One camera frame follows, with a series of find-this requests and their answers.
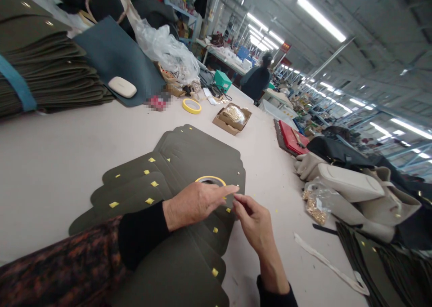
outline finger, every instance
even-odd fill
[[[243,224],[244,222],[246,222],[246,220],[248,218],[250,218],[249,215],[248,215],[248,213],[246,212],[246,209],[238,201],[233,201],[233,205],[234,205],[234,212],[235,212],[235,214],[239,218],[240,222]]]
[[[213,202],[210,206],[208,206],[207,208],[207,215],[210,215],[211,213],[213,213],[213,211],[218,208],[219,206],[225,205],[226,201],[224,199],[219,199],[216,200],[215,202]]]
[[[261,205],[253,200],[251,196],[234,194],[234,198],[243,205],[247,206],[252,211],[252,213],[256,213],[261,207]]]
[[[213,195],[215,198],[222,198],[222,197],[226,197],[232,193],[236,193],[239,190],[240,190],[240,187],[235,186],[235,185],[224,186],[224,187],[219,187],[219,188],[215,189],[213,192]]]

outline patterned sleeve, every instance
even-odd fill
[[[126,276],[122,216],[0,268],[0,306],[97,305]]]

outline black handbag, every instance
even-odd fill
[[[315,137],[307,149],[331,165],[358,171],[362,168],[373,169],[374,164],[352,148],[326,137]]]

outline cardboard box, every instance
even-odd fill
[[[246,124],[249,121],[249,118],[251,118],[252,113],[249,110],[247,110],[245,108],[240,108],[239,106],[237,106],[236,104],[233,104],[233,103],[230,103],[226,108],[228,108],[229,106],[235,106],[243,112],[244,117],[246,119],[244,125],[242,125],[240,123],[234,123],[231,119],[222,115],[222,111],[225,108],[222,108],[217,113],[216,117],[213,120],[213,124],[219,126],[220,128],[222,128],[225,131],[227,131],[228,133],[230,133],[231,135],[235,136],[244,129],[244,127],[246,126]]]

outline red sign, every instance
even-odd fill
[[[288,45],[288,44],[286,44],[286,43],[284,43],[284,44],[280,47],[281,51],[284,52],[284,53],[288,53],[288,51],[289,51],[290,48],[291,48],[291,46]]]

